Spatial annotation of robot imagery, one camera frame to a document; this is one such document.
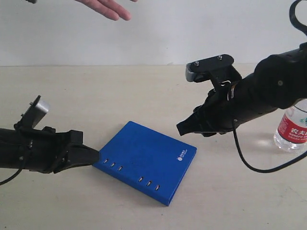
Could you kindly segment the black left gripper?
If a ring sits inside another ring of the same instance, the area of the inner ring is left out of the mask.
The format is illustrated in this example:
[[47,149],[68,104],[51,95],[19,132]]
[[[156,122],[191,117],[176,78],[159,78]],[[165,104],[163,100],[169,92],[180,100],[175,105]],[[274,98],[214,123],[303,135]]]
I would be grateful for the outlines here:
[[83,132],[70,130],[56,133],[44,128],[43,135],[33,140],[28,170],[43,174],[93,165],[100,160],[99,151],[83,145]]

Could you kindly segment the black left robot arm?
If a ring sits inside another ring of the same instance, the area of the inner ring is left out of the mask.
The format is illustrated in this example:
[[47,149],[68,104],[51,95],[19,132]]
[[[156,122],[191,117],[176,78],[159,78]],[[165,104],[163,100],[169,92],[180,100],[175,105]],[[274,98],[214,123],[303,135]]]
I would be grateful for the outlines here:
[[43,130],[0,130],[2,168],[21,167],[32,172],[49,174],[89,166],[99,159],[99,151],[83,144],[81,131],[57,133],[50,127]]

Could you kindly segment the person's open bare hand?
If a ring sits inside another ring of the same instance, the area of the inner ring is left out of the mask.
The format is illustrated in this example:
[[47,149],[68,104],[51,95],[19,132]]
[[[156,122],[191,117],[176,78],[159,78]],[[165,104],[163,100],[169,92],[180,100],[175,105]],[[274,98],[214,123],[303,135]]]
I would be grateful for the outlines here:
[[112,21],[131,19],[131,13],[115,0],[78,0],[77,2]]

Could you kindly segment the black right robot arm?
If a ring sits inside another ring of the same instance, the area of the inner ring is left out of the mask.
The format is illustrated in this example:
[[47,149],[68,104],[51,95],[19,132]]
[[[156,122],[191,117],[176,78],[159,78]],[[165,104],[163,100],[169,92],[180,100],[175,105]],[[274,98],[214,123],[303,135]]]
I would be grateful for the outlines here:
[[186,65],[186,80],[210,81],[213,88],[204,103],[177,124],[179,134],[225,134],[306,99],[307,45],[268,56],[246,77],[235,69],[234,58],[228,54],[197,60]]

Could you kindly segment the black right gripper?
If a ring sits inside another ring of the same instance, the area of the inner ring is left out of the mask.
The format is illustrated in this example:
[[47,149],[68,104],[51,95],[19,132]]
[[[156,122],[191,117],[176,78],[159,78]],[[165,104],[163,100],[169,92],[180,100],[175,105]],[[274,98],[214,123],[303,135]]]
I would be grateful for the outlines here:
[[219,88],[209,90],[204,103],[195,107],[192,115],[176,125],[179,135],[195,133],[211,137],[237,129],[240,120],[231,93],[238,83],[225,81]]

